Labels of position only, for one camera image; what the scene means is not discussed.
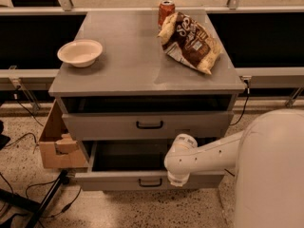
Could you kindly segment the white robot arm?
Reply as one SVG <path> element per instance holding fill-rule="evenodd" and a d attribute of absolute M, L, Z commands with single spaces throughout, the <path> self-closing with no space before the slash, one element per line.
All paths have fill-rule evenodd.
<path fill-rule="evenodd" d="M 270 111 L 204 146 L 179 134 L 164 166 L 179 187 L 193 173 L 233 168 L 235 228 L 304 228 L 303 110 Z"/>

